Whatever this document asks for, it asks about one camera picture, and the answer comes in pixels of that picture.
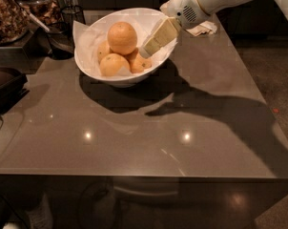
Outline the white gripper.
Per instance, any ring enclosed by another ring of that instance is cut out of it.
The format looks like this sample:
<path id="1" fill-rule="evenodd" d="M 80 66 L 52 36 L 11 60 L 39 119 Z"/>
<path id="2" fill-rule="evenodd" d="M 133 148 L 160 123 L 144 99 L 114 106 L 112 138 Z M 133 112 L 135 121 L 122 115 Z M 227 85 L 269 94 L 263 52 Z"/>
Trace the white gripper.
<path id="1" fill-rule="evenodd" d="M 153 56 L 160 49 L 175 40 L 181 30 L 196 27 L 209 19 L 210 14 L 198 0 L 169 0 L 160 10 L 168 17 L 159 20 L 139 48 L 143 58 Z"/>

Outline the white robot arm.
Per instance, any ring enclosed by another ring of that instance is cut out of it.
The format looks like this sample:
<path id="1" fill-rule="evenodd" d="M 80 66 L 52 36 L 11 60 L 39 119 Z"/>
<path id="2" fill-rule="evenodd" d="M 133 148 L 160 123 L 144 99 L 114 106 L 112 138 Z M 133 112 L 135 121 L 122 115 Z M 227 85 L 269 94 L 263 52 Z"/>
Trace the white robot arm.
<path id="1" fill-rule="evenodd" d="M 181 30 L 188 30 L 207 21 L 216 12 L 245 4 L 252 0 L 169 0 L 160 10 L 165 17 L 159 20 L 139 52 L 148 58 L 176 39 Z M 288 20 L 288 0 L 274 0 Z"/>

